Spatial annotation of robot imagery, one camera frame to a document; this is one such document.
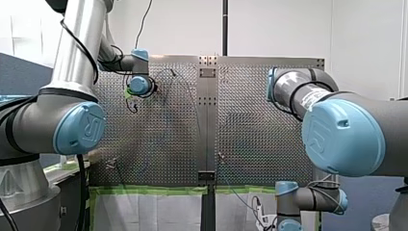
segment diamond plate panel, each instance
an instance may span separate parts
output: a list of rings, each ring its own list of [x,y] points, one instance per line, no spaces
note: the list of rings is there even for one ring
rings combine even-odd
[[[98,161],[89,179],[94,186],[197,185],[197,64],[153,59],[149,68],[158,92],[132,99],[135,114],[127,109],[123,93],[129,77],[100,74],[95,94],[107,114],[107,127],[94,151]]]
[[[225,185],[225,179],[232,185],[269,186],[279,180],[301,185],[313,180],[313,165],[301,141],[301,124],[268,103],[266,89],[273,65],[318,67],[322,60],[287,60],[218,62],[218,184]]]

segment blue joint cap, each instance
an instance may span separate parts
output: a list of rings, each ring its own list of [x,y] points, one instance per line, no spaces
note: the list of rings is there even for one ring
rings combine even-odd
[[[101,140],[105,120],[105,114],[98,104],[78,104],[58,124],[54,133],[54,149],[61,155],[88,153]]]
[[[276,195],[283,195],[291,193],[299,189],[299,186],[295,181],[278,181],[275,184]]]
[[[345,192],[343,190],[339,190],[340,194],[339,194],[339,204],[340,206],[338,206],[336,208],[336,210],[333,212],[333,214],[337,214],[337,215],[343,215],[344,212],[347,210],[348,207],[348,200],[347,200],[347,195],[345,194]]]
[[[131,55],[144,61],[149,61],[149,53],[143,49],[133,49]]]
[[[279,223],[278,231],[303,231],[302,225],[294,219],[284,219]]]
[[[273,100],[273,88],[275,87],[275,72],[276,67],[273,67],[268,72],[268,85],[267,85],[267,101]]]
[[[302,139],[313,164],[332,174],[370,175],[385,156],[384,135],[375,118],[347,100],[317,103],[303,118]]]
[[[0,103],[7,102],[19,98],[29,97],[30,95],[18,95],[18,94],[11,94],[11,95],[0,95]]]
[[[132,78],[129,87],[133,94],[144,95],[150,91],[152,84],[147,78],[137,75]]]

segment screw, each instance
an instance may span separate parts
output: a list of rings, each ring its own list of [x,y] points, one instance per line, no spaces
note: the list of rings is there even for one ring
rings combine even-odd
[[[66,207],[60,208],[60,218],[62,218],[63,216],[66,216]]]

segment white wall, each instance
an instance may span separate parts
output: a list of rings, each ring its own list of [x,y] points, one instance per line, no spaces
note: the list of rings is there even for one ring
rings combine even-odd
[[[342,90],[398,98],[404,0],[334,0],[331,69]]]
[[[53,66],[63,17],[45,0],[0,0],[0,6],[0,52]]]
[[[126,53],[134,47],[149,0],[115,2],[110,27]],[[221,51],[222,2],[153,0],[138,48],[150,54],[214,55]]]
[[[149,0],[122,0],[110,15],[129,51]],[[151,54],[222,53],[222,1],[154,0],[140,38]],[[331,1],[230,0],[229,55],[330,58]]]
[[[329,62],[331,1],[229,2],[229,55],[316,57]],[[111,30],[125,53],[135,46],[148,3],[115,1]],[[5,6],[0,9],[0,52],[52,66],[62,17],[45,0],[0,0],[0,4]],[[27,33],[21,38],[11,27]],[[154,0],[139,48],[150,54],[221,54],[222,1]]]
[[[229,54],[330,62],[331,1],[230,0]]]

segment gray robot arm segment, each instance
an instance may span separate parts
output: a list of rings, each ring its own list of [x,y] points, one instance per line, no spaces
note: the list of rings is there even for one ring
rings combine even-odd
[[[287,107],[292,98],[303,118],[302,139],[315,166],[344,176],[408,176],[408,144],[402,140],[408,136],[408,102],[333,93],[307,85],[310,77],[298,69],[273,69],[270,78],[268,98]],[[321,81],[333,84],[328,75]]]

